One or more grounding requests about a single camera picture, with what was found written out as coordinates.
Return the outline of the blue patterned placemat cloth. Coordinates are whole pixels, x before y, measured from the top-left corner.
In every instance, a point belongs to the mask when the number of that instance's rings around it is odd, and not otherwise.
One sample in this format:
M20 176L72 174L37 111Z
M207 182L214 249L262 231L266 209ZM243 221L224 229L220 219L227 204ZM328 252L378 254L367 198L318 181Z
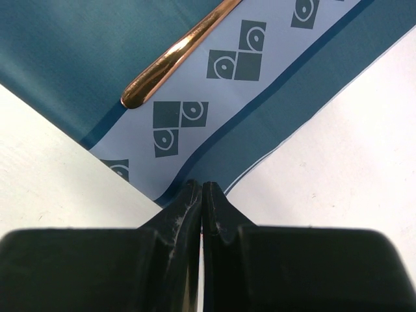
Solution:
M2 233L139 225L196 179L259 224L414 236L415 2L243 1L126 109L216 6L1 2Z

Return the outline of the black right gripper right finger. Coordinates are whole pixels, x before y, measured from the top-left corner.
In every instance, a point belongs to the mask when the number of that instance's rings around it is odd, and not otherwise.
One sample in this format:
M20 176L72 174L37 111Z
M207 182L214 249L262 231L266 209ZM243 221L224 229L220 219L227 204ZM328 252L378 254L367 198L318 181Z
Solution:
M364 229L258 226L202 188L205 311L410 311L393 244Z

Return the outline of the copper spoon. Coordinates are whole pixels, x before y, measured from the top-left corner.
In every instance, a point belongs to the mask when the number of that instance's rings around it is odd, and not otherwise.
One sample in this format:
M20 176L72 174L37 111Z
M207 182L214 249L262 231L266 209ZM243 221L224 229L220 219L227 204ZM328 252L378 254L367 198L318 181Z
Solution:
M222 1L126 86L121 104L136 109L147 102L240 3L241 0Z

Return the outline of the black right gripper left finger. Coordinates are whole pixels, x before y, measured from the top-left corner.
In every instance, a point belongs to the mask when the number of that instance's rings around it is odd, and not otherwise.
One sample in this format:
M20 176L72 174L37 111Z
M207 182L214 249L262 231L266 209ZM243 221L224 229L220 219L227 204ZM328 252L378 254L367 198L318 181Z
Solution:
M1 239L2 311L195 311L202 188L136 229L44 228Z

